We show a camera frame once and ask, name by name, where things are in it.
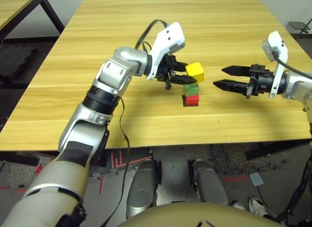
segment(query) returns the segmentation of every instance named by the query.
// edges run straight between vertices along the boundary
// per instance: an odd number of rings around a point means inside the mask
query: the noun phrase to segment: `wall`
[[[64,25],[68,23],[83,0],[49,0]],[[312,0],[261,0],[278,21],[293,33],[298,33],[289,21],[308,22],[312,17]],[[6,38],[58,36],[56,28],[38,6]]]
[[[66,25],[83,0],[49,0],[53,9]],[[42,7],[37,6],[6,38],[59,36]]]
[[[261,1],[290,33],[299,33],[300,30],[294,30],[288,24],[289,21],[307,23],[312,18],[312,0]],[[309,33],[312,33],[312,23],[310,23],[309,27],[311,28]]]

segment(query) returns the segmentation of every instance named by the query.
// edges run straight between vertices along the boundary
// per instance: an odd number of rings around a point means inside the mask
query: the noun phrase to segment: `wooden table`
[[[199,107],[182,107],[182,86],[133,77],[124,95],[122,120],[131,146],[304,139],[309,125],[301,104],[222,91],[213,81],[232,78],[229,65],[267,64],[261,43],[278,30],[289,64],[312,70],[312,62],[259,0],[84,0],[0,134],[1,150],[57,150],[59,137],[100,68],[119,46],[134,46],[153,19],[178,21],[186,47],[181,62],[201,62]],[[147,41],[153,42],[158,24]],[[119,105],[109,125],[107,148],[125,147]]]
[[[0,41],[39,4],[61,33],[64,30],[64,25],[48,0],[0,0]]]

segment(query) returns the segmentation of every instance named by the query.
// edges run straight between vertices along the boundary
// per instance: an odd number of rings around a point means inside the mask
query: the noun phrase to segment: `black cord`
[[[294,73],[297,73],[297,74],[299,74],[299,75],[301,75],[301,76],[303,76],[303,77],[306,77],[306,78],[312,80],[312,76],[310,76],[309,74],[304,73],[304,72],[301,72],[301,71],[299,71],[298,69],[295,69],[295,68],[289,66],[288,64],[284,63],[282,60],[280,60],[280,59],[278,58],[278,57],[279,57],[279,54],[278,54],[276,51],[273,51],[272,54],[273,54],[274,59],[275,59],[280,65],[283,65],[285,68],[291,70],[291,71],[294,72]]]
[[[152,29],[152,27],[154,26],[154,24],[156,24],[157,22],[161,22],[164,27],[168,27],[169,24],[167,24],[165,21],[162,20],[154,20],[150,23],[150,25],[145,29],[144,33],[141,35],[141,37],[137,40],[137,43],[135,45],[135,49],[138,49],[141,45],[141,43],[144,41],[144,39],[146,38],[147,34],[150,32],[150,30]]]
[[[142,48],[143,48],[143,50],[144,50],[146,53],[148,53],[145,44],[147,44],[147,46],[150,48],[150,50],[152,49],[152,47],[151,47],[151,45],[150,45],[147,41],[142,42]]]
[[[259,186],[257,186],[257,190],[258,190],[258,193],[259,193],[259,195],[260,195],[260,197],[261,197],[262,202],[264,203],[264,205],[265,205],[267,208],[269,208],[268,205],[265,203],[264,198],[262,197],[262,194],[261,194],[261,192],[260,192]]]
[[[282,211],[276,218],[277,221],[288,221],[288,215],[292,214],[293,209],[296,207],[297,203],[299,202],[301,196],[303,195],[304,191],[307,188],[308,181],[309,181],[309,162],[311,161],[311,156],[309,157],[308,161],[306,162],[305,168],[302,173],[301,182],[295,192],[293,193],[290,201],[288,202],[287,207],[284,211]]]
[[[113,213],[106,219],[106,221],[101,225],[101,227],[105,227],[107,225],[107,223],[110,221],[110,219],[112,218],[112,216],[114,215],[114,213],[116,212],[117,208],[119,207],[120,203],[121,203],[121,200],[122,200],[122,197],[123,197],[123,192],[124,192],[124,189],[125,189],[125,180],[126,180],[126,174],[127,174],[127,171],[128,171],[128,167],[129,167],[129,158],[130,158],[130,141],[129,141],[129,138],[128,136],[126,135],[126,133],[123,131],[123,128],[121,126],[121,118],[123,116],[123,113],[125,111],[125,103],[123,102],[123,99],[120,98],[121,100],[121,103],[122,103],[122,113],[121,113],[121,116],[120,116],[120,119],[119,119],[119,126],[120,126],[120,129],[122,131],[122,134],[124,136],[124,140],[126,140],[127,142],[127,163],[126,163],[126,167],[125,167],[125,172],[123,174],[123,179],[122,179],[122,185],[121,185],[121,196],[120,196],[120,199],[119,199],[119,202],[116,206],[116,208],[114,209]]]

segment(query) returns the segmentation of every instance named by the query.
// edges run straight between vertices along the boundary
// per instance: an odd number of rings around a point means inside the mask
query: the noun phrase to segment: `black mat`
[[[15,78],[34,57],[37,48],[33,45],[3,45],[0,49],[0,74]]]
[[[211,154],[215,171],[224,175],[249,174],[257,171],[280,169],[283,164],[290,161],[286,151],[248,161],[245,158],[245,152],[256,146],[252,143],[212,145]]]

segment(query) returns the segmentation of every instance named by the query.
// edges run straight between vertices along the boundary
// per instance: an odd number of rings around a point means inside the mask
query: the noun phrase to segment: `block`
[[[191,105],[198,105],[199,102],[199,95],[194,95],[194,96],[185,96],[185,104],[187,106],[191,106]]]
[[[199,94],[199,86],[197,83],[195,84],[185,84],[183,86],[184,95],[187,96],[194,96]]]
[[[199,62],[192,63],[186,66],[187,75],[196,78],[198,82],[205,80],[205,71]]]

